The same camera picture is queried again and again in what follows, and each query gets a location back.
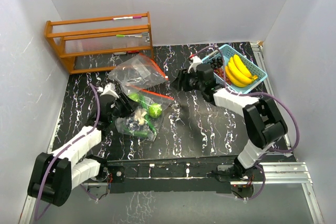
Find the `clear bag with green food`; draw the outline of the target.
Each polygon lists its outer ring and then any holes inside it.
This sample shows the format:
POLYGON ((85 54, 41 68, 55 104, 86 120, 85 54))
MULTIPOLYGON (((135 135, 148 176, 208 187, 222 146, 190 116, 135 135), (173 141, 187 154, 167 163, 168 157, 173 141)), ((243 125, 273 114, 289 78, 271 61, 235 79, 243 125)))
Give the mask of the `clear bag with green food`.
POLYGON ((116 129, 120 134, 153 142, 162 125, 164 111, 173 103, 173 98, 136 86, 127 87, 125 92, 139 105, 131 115, 115 121, 116 129))

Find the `clear zip bag red seal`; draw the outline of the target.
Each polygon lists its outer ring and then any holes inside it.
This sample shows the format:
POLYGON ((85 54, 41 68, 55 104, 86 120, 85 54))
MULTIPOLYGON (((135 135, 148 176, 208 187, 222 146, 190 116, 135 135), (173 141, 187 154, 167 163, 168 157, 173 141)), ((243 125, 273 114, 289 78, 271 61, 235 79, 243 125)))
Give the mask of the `clear zip bag red seal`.
POLYGON ((117 65, 109 72, 108 78, 119 82, 122 87, 140 89, 147 89, 168 80, 155 61, 144 54, 137 54, 117 65))

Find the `dark fake grape bunch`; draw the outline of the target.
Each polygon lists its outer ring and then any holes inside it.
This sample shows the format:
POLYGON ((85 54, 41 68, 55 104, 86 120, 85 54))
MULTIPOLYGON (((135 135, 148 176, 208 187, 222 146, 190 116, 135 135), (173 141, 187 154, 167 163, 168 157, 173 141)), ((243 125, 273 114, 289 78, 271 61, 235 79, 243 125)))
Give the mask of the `dark fake grape bunch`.
POLYGON ((210 64, 210 66, 212 67, 212 69, 218 69, 218 68, 222 68, 222 66, 224 65, 225 61, 223 59, 222 56, 218 56, 218 57, 212 57, 209 61, 208 64, 210 64))

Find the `yellow fake banana bunch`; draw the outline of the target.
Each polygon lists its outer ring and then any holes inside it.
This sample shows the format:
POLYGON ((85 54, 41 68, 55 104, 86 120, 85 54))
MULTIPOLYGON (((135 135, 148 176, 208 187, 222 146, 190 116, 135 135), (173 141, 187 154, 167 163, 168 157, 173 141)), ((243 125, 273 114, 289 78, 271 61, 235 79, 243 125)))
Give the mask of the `yellow fake banana bunch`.
POLYGON ((225 66, 225 74, 233 85, 244 88, 258 79, 257 75, 252 75, 239 55, 233 55, 225 66))

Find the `red fake grape bunch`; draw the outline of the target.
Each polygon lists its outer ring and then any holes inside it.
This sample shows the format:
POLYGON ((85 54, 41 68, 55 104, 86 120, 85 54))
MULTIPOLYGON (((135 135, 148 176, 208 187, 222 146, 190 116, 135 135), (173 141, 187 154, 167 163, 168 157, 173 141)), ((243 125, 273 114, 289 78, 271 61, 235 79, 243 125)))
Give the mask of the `red fake grape bunch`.
POLYGON ((214 76, 218 84, 222 84, 222 85, 224 85, 224 83, 226 83, 227 85, 232 84, 232 82, 228 79, 228 77, 225 76, 225 72, 222 68, 216 68, 214 70, 214 76))

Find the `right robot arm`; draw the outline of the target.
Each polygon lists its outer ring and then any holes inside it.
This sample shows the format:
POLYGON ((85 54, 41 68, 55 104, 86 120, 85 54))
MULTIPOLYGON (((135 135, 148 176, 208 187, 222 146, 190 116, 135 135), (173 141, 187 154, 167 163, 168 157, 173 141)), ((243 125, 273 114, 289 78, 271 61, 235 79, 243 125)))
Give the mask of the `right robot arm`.
POLYGON ((287 125, 272 98, 234 95, 214 78, 213 69, 199 64, 193 70, 183 69, 171 83, 177 91, 198 90, 205 101, 241 115, 245 121, 248 141, 231 167, 218 170, 218 176, 247 180, 253 168, 269 152, 274 143, 287 132, 287 125))

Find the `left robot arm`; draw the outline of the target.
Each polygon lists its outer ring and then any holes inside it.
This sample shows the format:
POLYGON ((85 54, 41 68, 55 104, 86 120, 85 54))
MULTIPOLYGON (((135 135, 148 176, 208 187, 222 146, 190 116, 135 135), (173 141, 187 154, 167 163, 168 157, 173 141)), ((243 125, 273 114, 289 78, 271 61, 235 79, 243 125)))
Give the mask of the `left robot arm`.
POLYGON ((83 128, 71 140, 51 153, 40 153, 28 184, 29 196, 62 206, 71 191, 90 178, 104 181, 108 168, 103 161, 86 154, 101 143, 104 131, 116 120, 131 115, 139 103, 126 94, 102 94, 83 128))

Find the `green fake lime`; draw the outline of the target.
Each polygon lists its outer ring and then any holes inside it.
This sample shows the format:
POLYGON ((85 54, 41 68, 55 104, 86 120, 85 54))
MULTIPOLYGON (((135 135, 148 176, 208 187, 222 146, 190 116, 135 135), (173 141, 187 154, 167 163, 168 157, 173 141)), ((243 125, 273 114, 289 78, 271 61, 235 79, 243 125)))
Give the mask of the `green fake lime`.
POLYGON ((140 101, 140 95, 138 93, 131 93, 128 95, 128 97, 135 102, 139 102, 140 101))
POLYGON ((148 114, 152 118, 158 118, 162 114, 162 106, 158 103, 153 103, 148 107, 148 114))

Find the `white fake garlic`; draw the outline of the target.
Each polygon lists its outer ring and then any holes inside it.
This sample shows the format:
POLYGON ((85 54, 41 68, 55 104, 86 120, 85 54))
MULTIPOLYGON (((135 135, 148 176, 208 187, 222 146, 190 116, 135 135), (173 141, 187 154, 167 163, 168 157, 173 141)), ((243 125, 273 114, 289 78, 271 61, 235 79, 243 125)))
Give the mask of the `white fake garlic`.
POLYGON ((133 119, 138 125, 142 126, 145 124, 145 116, 147 115, 146 109, 137 109, 134 112, 133 119))

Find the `light blue plastic basket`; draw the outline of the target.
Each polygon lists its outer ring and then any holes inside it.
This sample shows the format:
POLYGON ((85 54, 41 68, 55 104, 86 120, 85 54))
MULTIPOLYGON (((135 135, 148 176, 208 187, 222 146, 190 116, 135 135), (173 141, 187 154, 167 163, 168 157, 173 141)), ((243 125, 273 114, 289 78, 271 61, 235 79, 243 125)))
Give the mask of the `light blue plastic basket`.
POLYGON ((217 83, 227 84, 231 90, 247 94, 261 84, 268 75, 229 45, 202 59, 214 69, 217 83))

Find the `orange wooden rack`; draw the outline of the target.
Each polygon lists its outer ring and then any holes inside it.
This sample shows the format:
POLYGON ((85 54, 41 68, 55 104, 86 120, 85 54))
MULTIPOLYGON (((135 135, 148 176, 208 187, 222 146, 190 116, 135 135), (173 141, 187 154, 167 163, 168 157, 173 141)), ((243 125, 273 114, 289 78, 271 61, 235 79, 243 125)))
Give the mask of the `orange wooden rack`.
POLYGON ((69 74, 100 72, 108 67, 76 68, 77 59, 118 53, 149 51, 154 59, 150 12, 46 21, 44 37, 69 74))

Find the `aluminium frame rail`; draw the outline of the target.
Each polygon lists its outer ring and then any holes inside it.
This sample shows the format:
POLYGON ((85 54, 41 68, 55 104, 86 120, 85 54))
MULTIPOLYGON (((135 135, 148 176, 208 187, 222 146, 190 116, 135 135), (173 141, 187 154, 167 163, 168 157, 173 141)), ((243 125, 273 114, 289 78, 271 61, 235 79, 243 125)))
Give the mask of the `aluminium frame rail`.
POLYGON ((33 187, 47 186, 52 190, 59 187, 73 189, 85 181, 122 183, 126 179, 203 179, 214 178, 220 182, 252 183, 266 181, 270 184, 311 183, 312 179, 305 163, 263 163, 246 171, 234 165, 215 163, 121 163, 100 164, 92 159, 71 166, 69 162, 53 165, 37 165, 33 169, 33 187))

